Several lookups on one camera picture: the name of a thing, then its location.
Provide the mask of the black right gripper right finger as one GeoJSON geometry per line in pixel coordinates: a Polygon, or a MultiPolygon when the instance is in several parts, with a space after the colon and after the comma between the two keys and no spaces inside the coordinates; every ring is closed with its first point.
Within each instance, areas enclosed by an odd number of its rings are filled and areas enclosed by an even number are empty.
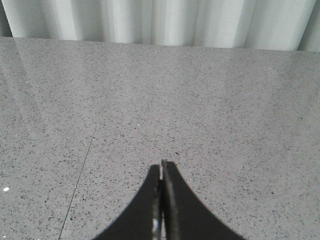
{"type": "Polygon", "coordinates": [[[163,160],[163,213],[168,240],[242,240],[197,198],[176,164],[163,160]]]}

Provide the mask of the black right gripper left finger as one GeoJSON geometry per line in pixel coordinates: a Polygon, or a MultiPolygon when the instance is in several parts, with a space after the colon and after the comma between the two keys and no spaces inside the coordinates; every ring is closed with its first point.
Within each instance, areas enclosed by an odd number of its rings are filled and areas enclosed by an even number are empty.
{"type": "Polygon", "coordinates": [[[161,238],[160,166],[151,165],[129,205],[96,240],[159,240],[161,238]]]}

